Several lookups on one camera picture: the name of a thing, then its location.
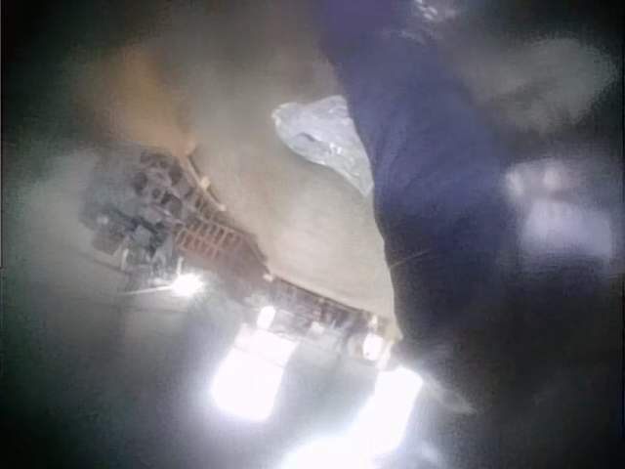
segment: dark fabric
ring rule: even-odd
[[[316,3],[372,163],[396,315],[404,334],[432,338],[494,281],[510,218],[505,155],[444,52],[394,31],[397,11],[397,2]]]

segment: clear plastic bag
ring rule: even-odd
[[[343,176],[362,195],[373,189],[369,159],[342,96],[302,105],[287,103],[272,114],[282,141],[308,161]]]

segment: person's sleeve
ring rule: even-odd
[[[492,287],[504,155],[444,54],[393,31],[392,2],[314,3],[371,161],[400,326],[431,334]]]

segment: blurry object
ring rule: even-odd
[[[521,132],[548,134],[577,124],[619,77],[608,54],[565,37],[458,58],[477,98]]]
[[[278,136],[290,149],[333,169],[362,195],[369,195],[373,188],[369,159],[345,98],[330,96],[307,105],[287,103],[272,117]]]
[[[200,291],[203,286],[204,283],[198,276],[183,274],[174,280],[171,288],[177,295],[190,297]]]
[[[214,403],[246,420],[267,419],[296,347],[296,342],[243,325],[213,378]]]
[[[362,344],[362,355],[372,362],[377,361],[384,351],[384,338],[378,334],[368,333]]]
[[[525,255],[613,260],[617,246],[609,205],[618,205],[612,193],[618,191],[607,174],[590,167],[596,166],[591,161],[591,155],[548,157],[507,172],[508,196],[524,219],[520,242]]]
[[[252,354],[232,349],[213,379],[211,395],[217,406],[246,420],[271,415],[284,368]]]
[[[371,459],[397,448],[422,385],[421,377],[403,366],[380,373],[348,438]]]
[[[269,329],[274,318],[275,308],[273,306],[266,306],[259,312],[256,324],[261,329]]]
[[[381,467],[378,462],[386,459],[403,439],[422,383],[417,374],[402,366],[380,373],[373,396],[345,434],[300,448],[289,454],[281,467]]]

